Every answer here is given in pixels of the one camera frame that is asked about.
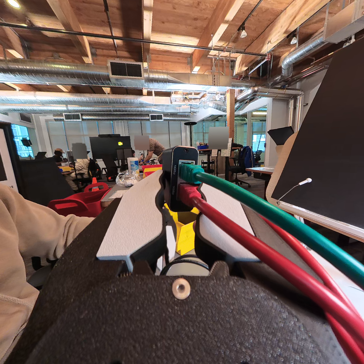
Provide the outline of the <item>black display screen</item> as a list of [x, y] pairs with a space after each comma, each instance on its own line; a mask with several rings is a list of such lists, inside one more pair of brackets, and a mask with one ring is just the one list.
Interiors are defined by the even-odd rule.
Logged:
[[129, 136], [120, 134], [102, 134], [89, 137], [92, 157], [102, 159], [106, 167], [117, 167], [116, 161], [125, 161], [133, 156]]

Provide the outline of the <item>black board with pale frame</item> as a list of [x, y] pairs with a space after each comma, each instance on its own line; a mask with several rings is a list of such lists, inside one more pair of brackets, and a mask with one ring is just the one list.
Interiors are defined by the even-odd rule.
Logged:
[[267, 188], [276, 207], [363, 242], [363, 38], [339, 50]]

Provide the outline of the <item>wooden support post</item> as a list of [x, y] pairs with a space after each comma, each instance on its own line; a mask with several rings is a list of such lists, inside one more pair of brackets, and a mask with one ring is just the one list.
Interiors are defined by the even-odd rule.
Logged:
[[235, 90], [226, 91], [226, 125], [228, 128], [229, 138], [234, 138], [235, 123]]

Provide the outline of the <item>round black rimmed object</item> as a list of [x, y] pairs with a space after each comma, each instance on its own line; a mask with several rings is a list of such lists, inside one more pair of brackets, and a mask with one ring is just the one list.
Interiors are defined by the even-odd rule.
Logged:
[[209, 266], [195, 254], [185, 254], [169, 262], [160, 272], [160, 276], [207, 276]]

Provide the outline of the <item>thin silver air duct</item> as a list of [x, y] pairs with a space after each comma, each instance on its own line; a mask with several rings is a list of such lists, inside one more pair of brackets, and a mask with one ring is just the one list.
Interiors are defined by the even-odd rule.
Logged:
[[191, 121], [191, 115], [183, 114], [54, 114], [55, 121]]

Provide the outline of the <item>black and white printed sign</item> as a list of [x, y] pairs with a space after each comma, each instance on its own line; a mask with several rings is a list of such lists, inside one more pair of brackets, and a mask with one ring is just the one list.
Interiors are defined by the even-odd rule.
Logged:
[[0, 122], [0, 183], [16, 192], [19, 192], [18, 161], [11, 125]]

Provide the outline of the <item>white air vent grille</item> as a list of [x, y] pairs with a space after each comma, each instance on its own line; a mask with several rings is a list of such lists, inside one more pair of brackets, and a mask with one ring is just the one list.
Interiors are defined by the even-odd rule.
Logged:
[[112, 79], [144, 79], [142, 62], [108, 60], [108, 73]]

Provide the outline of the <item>person's left forearm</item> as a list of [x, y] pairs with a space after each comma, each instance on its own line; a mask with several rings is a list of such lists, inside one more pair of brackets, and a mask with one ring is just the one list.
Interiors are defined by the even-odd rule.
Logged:
[[21, 337], [39, 291], [27, 282], [31, 258], [59, 259], [93, 218], [62, 216], [0, 186], [0, 358]]

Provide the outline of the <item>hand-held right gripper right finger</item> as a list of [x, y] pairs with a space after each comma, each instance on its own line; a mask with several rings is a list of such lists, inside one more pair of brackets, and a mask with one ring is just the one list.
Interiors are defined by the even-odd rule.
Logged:
[[[252, 236], [255, 236], [243, 206], [238, 200], [207, 184], [201, 184], [199, 191], [208, 204], [245, 229]], [[228, 236], [227, 233], [204, 214], [199, 218], [199, 232], [203, 239], [208, 243], [212, 243], [213, 248], [219, 248], [223, 253], [227, 253], [229, 262], [260, 261], [250, 251]]]

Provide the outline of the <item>wooden desk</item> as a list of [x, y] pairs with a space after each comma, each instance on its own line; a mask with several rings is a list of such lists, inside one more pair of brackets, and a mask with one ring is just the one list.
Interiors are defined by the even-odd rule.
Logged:
[[246, 172], [251, 172], [253, 174], [259, 174], [259, 175], [268, 175], [271, 177], [271, 175], [274, 172], [274, 167], [254, 167], [254, 168], [246, 168]]

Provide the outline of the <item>large silver air duct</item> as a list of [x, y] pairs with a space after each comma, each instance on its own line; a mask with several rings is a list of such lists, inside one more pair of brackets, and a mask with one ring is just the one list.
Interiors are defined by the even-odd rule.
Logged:
[[255, 84], [218, 74], [170, 73], [144, 69], [144, 79], [112, 79], [108, 66], [12, 59], [0, 62], [1, 82], [122, 87], [170, 91], [226, 91], [249, 89]]

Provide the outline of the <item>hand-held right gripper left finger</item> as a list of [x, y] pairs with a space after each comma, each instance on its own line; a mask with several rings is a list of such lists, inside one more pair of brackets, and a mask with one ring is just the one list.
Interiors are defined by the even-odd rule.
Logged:
[[157, 170], [121, 198], [96, 254], [101, 261], [125, 261], [132, 272], [138, 261], [155, 265], [167, 250], [163, 174]]

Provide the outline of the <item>black floor lamp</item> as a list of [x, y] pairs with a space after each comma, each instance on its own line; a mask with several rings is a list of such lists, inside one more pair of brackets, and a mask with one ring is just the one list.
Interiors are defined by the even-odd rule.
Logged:
[[193, 147], [193, 133], [192, 133], [192, 128], [194, 125], [196, 125], [197, 122], [195, 121], [188, 121], [185, 122], [184, 125], [189, 127], [189, 142], [190, 142], [190, 146]]

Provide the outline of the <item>black ethernet port box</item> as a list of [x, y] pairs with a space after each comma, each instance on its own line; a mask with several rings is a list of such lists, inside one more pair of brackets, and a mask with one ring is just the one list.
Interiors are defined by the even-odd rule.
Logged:
[[198, 151], [194, 147], [175, 146], [162, 152], [162, 182], [164, 198], [173, 212], [189, 212], [191, 210], [180, 199], [180, 185], [187, 183], [180, 176], [180, 167], [184, 164], [196, 165]]

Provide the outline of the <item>red tote basket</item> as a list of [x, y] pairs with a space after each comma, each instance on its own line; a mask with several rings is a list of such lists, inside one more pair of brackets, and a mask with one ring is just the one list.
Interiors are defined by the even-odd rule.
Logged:
[[104, 182], [91, 184], [82, 193], [50, 201], [48, 208], [62, 216], [97, 217], [103, 211], [101, 200], [110, 189]]

